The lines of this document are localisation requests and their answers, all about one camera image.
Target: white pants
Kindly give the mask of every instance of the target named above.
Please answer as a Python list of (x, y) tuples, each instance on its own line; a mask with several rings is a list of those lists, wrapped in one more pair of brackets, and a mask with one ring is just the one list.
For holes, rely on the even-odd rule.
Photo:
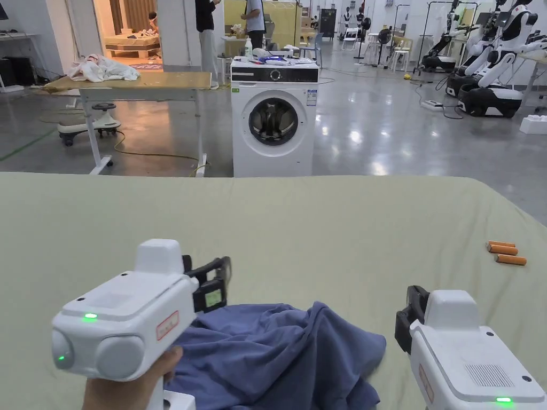
[(214, 34), (212, 30), (204, 30), (200, 33), (201, 44), (201, 70), (211, 73), (211, 83), (218, 83), (217, 48), (214, 46)]

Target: human hand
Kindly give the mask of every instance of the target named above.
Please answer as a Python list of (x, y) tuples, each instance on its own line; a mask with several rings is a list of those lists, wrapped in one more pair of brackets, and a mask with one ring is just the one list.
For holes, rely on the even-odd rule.
[(148, 372), (130, 382), (88, 379), (82, 410), (146, 410), (158, 380), (160, 377), (171, 380), (181, 357), (182, 348), (173, 347), (163, 353)]

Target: bed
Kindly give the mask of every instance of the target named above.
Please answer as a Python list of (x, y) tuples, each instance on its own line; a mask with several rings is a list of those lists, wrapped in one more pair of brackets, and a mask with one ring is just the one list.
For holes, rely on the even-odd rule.
[[(393, 338), (408, 285), (464, 289), (547, 388), (547, 229), (486, 185), (442, 177), (191, 179), (0, 174), (2, 408), (69, 410), (84, 380), (54, 368), (50, 321), (70, 299), (132, 268), (149, 238), (196, 265), (231, 256), (229, 302), (328, 304), (387, 338), (372, 376), (379, 409), (423, 410)], [(515, 242), (525, 267), (486, 240)]]
[(148, 58), (150, 51), (160, 49), (160, 37), (157, 34), (140, 36), (141, 33), (134, 33), (105, 37), (104, 46), (110, 57), (114, 57), (116, 51), (136, 51), (139, 58)]

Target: humanoid robot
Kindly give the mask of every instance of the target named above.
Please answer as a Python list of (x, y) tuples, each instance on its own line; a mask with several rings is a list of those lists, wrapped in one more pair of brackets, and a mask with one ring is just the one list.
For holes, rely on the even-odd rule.
[(439, 55), (452, 41), (452, 38), (466, 34), (473, 30), (469, 26), (456, 27), (459, 22), (459, 15), (455, 10), (458, 7), (459, 0), (452, 2), (452, 7), (446, 16), (446, 32), (441, 36), (438, 43), (436, 43), (429, 52), (422, 58), (421, 69), (424, 71), (437, 71), (441, 70), (445, 73), (451, 73), (456, 67), (456, 59), (448, 56)]
[(446, 81), (446, 93), (452, 97), (457, 97), (459, 89), (464, 84), (471, 84), (474, 81), (474, 75), (478, 74), (488, 64), (488, 54), (494, 50), (494, 41), (496, 40), (496, 20), (499, 15), (499, 7), (507, 0), (498, 0), (496, 11), (492, 13), (481, 13), (477, 18), (476, 24), (479, 25), (479, 31), (476, 35), (470, 37), (465, 44), (469, 58), (448, 77)]
[(515, 62), (518, 54), (547, 49), (547, 40), (530, 37), (538, 15), (526, 5), (532, 0), (517, 0), (507, 20), (498, 16), (499, 43), (488, 53), (488, 66), (472, 84), (463, 85), (458, 93), (458, 106), (472, 116), (504, 116), (512, 118), (522, 103), (522, 93), (499, 82), (499, 77)]

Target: power strip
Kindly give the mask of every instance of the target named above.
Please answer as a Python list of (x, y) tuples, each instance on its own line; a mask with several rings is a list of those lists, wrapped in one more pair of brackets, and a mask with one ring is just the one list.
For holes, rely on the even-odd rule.
[(420, 103), (420, 105), (423, 108), (427, 108), (428, 110), (431, 110), (431, 111), (442, 111), (443, 110), (443, 105), (440, 102), (433, 101), (432, 99), (428, 99), (427, 101), (422, 101)]

